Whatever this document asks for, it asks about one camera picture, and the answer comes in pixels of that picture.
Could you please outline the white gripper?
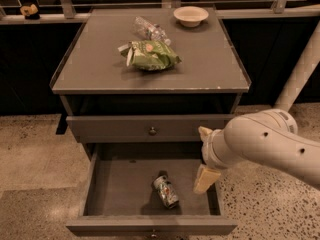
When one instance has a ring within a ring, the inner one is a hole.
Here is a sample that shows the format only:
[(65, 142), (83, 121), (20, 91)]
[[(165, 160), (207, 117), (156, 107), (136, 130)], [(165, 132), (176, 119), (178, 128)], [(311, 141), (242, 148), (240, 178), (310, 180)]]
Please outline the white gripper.
[(216, 169), (233, 167), (244, 159), (227, 146), (223, 130), (200, 126), (198, 132), (203, 142), (202, 157), (207, 166), (204, 164), (199, 166), (193, 192), (204, 194), (221, 176), (221, 172)]

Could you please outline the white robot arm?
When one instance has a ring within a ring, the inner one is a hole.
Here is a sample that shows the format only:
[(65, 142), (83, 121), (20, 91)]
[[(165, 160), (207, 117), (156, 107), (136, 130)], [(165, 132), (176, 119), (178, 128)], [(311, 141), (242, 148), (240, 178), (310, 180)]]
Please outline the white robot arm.
[(320, 61), (320, 23), (272, 109), (237, 116), (225, 128), (199, 127), (204, 163), (193, 191), (205, 193), (221, 171), (244, 160), (287, 173), (320, 189), (320, 143), (298, 135), (289, 109)]

